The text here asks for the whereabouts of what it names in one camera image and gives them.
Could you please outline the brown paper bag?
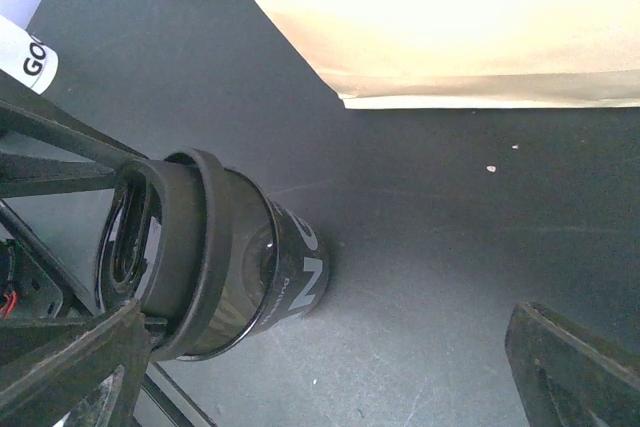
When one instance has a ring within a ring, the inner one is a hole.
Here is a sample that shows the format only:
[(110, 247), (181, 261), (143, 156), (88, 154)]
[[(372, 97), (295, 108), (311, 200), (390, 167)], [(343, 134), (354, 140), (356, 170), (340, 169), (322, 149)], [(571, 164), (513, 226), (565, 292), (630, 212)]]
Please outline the brown paper bag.
[(639, 0), (254, 0), (349, 109), (639, 103)]

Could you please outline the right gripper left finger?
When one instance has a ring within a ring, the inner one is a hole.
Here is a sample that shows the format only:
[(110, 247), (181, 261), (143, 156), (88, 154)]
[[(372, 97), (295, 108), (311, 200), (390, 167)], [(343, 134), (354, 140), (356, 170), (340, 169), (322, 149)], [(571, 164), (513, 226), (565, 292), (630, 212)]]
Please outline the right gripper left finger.
[(135, 301), (98, 317), (1, 324), (4, 426), (128, 426), (150, 358)]

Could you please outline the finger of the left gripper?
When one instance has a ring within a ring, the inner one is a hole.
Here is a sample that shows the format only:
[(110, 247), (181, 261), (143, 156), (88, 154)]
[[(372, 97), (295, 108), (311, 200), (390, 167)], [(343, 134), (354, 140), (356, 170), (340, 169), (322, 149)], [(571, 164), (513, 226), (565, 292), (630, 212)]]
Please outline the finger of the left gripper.
[(3, 99), (1, 126), (85, 159), (83, 162), (68, 162), (3, 152), (3, 197), (110, 189), (116, 183), (116, 172), (123, 165), (145, 157), (39, 97), (32, 100)]
[(1, 202), (1, 321), (92, 318), (90, 292), (8, 205)]

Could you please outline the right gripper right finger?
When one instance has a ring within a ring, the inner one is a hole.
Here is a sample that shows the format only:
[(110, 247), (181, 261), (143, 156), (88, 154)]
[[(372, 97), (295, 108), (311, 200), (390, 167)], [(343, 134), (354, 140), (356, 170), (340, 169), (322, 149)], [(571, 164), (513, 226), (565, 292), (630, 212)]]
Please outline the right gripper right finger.
[(531, 426), (637, 426), (639, 356), (539, 303), (511, 314), (505, 351)]

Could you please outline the black cup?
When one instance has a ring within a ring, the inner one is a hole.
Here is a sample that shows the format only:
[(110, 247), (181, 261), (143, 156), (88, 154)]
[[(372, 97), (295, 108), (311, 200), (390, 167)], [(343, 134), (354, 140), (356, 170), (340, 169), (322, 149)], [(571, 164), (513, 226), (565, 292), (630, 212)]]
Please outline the black cup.
[(308, 314), (328, 285), (329, 253), (321, 236), (246, 175), (226, 173), (233, 199), (230, 265), (216, 310), (182, 361), (213, 358)]

